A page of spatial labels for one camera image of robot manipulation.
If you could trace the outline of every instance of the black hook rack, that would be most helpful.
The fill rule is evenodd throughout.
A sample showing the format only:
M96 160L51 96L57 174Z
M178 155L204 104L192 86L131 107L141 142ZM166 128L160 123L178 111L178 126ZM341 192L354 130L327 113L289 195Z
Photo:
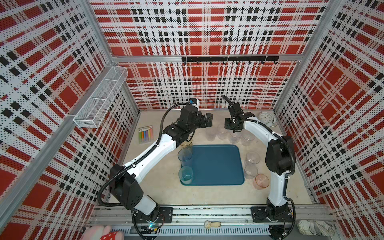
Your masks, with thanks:
M248 62L251 64L251 62L260 62L261 64L264 64L264 62L273 62L274 64L277 64L277 61L279 60L279 56L215 56L215 57L182 57L182 62L209 62L210 65L212 65L212 62L222 62L223 65L225 65L225 62L236 62L238 65L240 62Z

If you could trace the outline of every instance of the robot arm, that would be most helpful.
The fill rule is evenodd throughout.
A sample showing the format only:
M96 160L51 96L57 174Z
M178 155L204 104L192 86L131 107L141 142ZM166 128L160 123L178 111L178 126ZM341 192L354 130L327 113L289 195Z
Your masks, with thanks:
M182 142L188 141L190 134L192 138L197 128L212 127L213 115L201 114L198 109L199 101L196 98L190 98L189 103L184 105L186 106L181 109L180 117L161 132L160 139L125 165L116 164L111 168L110 176L112 177L102 186L100 193L109 186L109 191L121 203L120 205L126 209L141 211L148 221L153 222L157 219L159 205L142 191L139 183L165 155L176 149ZM111 206L104 203L99 195L98 202L103 206Z
M244 113L239 103L229 103L231 118L225 119L224 127L234 132L246 129L254 134L267 147L265 163L271 172L271 187L267 198L267 218L276 219L277 216L289 211L286 197L286 187L289 176L295 172L295 156L293 154L293 140L290 136L281 136L261 123L251 112Z
M256 120L257 117L250 117L248 118L250 120ZM267 129L265 129L262 125L259 125L255 122L249 122L245 121L244 122L244 129L250 131L253 135L255 135L260 141L268 147L269 143L274 140L278 141L278 138L275 137L273 134L277 134L281 136L280 134L276 132L269 132ZM270 192L268 195L268 200L271 204L273 204L276 207L283 206L287 203L284 197L284 184L285 184L285 175L289 173L289 170L286 170L282 174L278 174L276 172L271 171L271 187L270 187Z

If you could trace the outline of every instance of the white clock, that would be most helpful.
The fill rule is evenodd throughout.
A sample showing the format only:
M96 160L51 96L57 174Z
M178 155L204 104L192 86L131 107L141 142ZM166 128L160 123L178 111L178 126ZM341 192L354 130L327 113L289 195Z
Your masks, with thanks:
M260 122L264 123L268 127L272 127L276 123L275 117L272 114L267 112L260 113L257 118L259 119Z

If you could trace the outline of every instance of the perforated metal panel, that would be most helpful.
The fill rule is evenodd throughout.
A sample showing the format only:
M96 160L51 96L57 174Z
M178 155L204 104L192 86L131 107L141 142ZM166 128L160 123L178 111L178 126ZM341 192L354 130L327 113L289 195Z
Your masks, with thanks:
M139 108L169 108L189 98L203 108L226 108L221 95L249 109L271 109L296 62L120 63Z
M133 114L119 90L99 128L75 127L0 238L17 239L8 237L23 231L25 239L78 239L100 186L118 162Z
M38 161L34 157L104 69L106 60L78 1L0 1L0 31L2 198L13 190L21 173ZM92 153L103 160L99 164L94 159L99 170L106 171L112 164L99 157L97 149L88 151L92 149L91 142L96 147L108 136L111 139L108 144L103 143L104 156L111 154L108 157L115 162L122 148L118 134L125 139L129 129L127 112L118 107L111 110L108 125L101 127L100 133L93 133L96 141L89 137L92 131L87 129L76 128L71 133L0 239L76 236L92 211L93 190L102 179L88 172L88 167L95 169L88 166L91 161L82 160L82 168L75 161L80 162L80 152L87 159ZM125 123L116 123L115 115L124 118Z
M105 66L76 1L0 5L2 197Z
M328 3L90 2L116 56L302 53Z
M344 236L384 232L384 3L345 1L277 114Z

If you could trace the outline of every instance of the metal bracket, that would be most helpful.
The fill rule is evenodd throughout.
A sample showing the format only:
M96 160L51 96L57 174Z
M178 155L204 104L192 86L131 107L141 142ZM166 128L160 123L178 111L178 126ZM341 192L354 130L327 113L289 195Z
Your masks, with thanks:
M164 223L172 222L173 207L160 207L159 213L165 217ZM134 216L136 223L149 223L145 220L143 215L144 214L142 212L137 212L136 216ZM163 219L159 217L154 223L163 223Z
M260 223L260 222L268 222L270 223L271 221L269 221L265 216L266 216L266 207L251 207L251 216L252 216L252 219L253 219L253 222L257 222L257 223ZM281 214L280 216L277 217L277 222L281 222L281 223L290 223L292 222L293 218L292 218L292 214L290 212L286 212L286 213L283 213Z

